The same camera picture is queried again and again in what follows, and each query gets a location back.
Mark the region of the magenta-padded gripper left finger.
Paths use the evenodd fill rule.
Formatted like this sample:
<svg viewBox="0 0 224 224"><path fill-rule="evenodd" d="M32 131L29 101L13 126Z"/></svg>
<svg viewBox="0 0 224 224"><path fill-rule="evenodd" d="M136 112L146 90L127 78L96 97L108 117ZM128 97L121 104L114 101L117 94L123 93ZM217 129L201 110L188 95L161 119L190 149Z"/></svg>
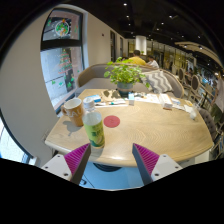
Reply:
<svg viewBox="0 0 224 224"><path fill-rule="evenodd" d="M55 155L42 169L79 185L90 154L91 145L87 143L66 155Z"/></svg>

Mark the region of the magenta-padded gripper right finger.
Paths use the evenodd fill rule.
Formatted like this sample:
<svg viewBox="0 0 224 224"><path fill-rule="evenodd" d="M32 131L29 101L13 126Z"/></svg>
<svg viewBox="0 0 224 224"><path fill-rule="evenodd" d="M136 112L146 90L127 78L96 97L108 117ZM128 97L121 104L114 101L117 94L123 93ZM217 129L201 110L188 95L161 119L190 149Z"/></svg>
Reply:
<svg viewBox="0 0 224 224"><path fill-rule="evenodd" d="M136 143L133 144L132 154L136 160L144 185L150 184L182 169L182 167L167 154L158 155Z"/></svg>

